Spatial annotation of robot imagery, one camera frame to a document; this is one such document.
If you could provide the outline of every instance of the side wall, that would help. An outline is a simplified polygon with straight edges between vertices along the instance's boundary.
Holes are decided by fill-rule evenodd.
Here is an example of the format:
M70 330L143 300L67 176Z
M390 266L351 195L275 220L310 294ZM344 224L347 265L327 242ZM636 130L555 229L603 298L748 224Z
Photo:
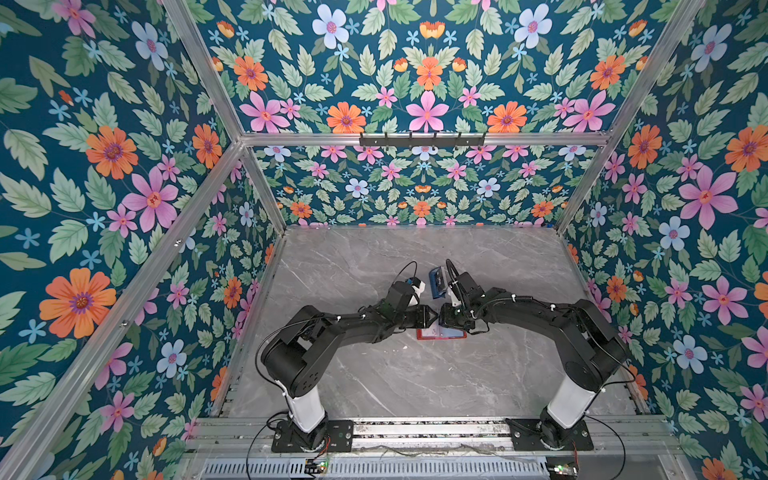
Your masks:
M757 478L768 453L768 12L757 0L707 5L566 236L651 410L697 470Z

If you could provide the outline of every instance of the black cable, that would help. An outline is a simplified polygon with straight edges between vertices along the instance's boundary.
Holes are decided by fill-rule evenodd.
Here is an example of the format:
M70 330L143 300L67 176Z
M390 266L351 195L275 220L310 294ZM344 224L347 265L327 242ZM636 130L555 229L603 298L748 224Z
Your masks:
M619 439L619 442L621 443L621 451L623 452L622 454L623 456L621 458L621 468L619 468L619 472L616 475L614 475L609 479L609 480L616 480L616 478L619 478L619 475L621 475L621 473L624 471L624 466L627 464L627 447L624 446L624 440L622 440L621 435L616 433L616 430L613 430L613 428L610 425L608 425L606 422L603 422L600 419L596 419L595 417L590 417L589 415L585 415L585 416L588 419L592 419L595 422L600 422L603 425L607 426L608 429L611 430L614 433L614 435L616 435L616 438Z

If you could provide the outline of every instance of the black mounting plate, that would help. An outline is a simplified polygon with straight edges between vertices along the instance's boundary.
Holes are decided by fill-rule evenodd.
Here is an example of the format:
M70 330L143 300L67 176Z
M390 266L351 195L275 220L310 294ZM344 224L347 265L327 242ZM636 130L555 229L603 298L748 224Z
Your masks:
M272 453L311 453L304 452L299 444L293 440L293 422L280 420L277 423L275 436L272 440ZM330 437L328 452L351 452L354 436L355 422L352 420L329 420L327 433Z
M532 433L539 430L540 419L505 419L505 421L509 425L512 444L516 451L530 452L549 449L540 436ZM574 444L579 452L594 450L594 443L592 443L592 437L589 435L589 429L587 429L587 423L584 419L579 420L576 425L571 427L571 431L573 434L570 441L566 442L566 445L560 450L573 452Z

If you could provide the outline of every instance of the gray marble surface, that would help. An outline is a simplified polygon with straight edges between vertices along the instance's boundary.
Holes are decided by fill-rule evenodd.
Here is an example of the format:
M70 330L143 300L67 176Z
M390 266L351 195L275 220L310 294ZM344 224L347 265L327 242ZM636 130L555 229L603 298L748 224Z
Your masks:
M450 258L488 289L499 286L544 301L584 298L561 240L543 228L334 228L290 230L256 328L255 346L304 305L351 313L384 296L411 259L419 278ZM443 299L426 303L439 310ZM281 392L257 374L251 351L230 417L285 409ZM319 383L331 418L339 416L538 415L564 376L554 343L508 325L467 339L417 340L415 330L340 349ZM594 414L631 414L624 386L608 386Z

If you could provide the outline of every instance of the ventilation grille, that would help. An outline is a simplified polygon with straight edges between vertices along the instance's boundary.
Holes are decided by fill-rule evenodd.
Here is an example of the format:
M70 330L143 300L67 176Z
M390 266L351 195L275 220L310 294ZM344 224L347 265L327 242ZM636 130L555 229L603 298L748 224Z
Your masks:
M251 478L311 478L303 473L304 458L255 458L248 461ZM534 462L503 458L331 458L320 478L549 478L543 459ZM247 478L242 458L210 459L205 480Z

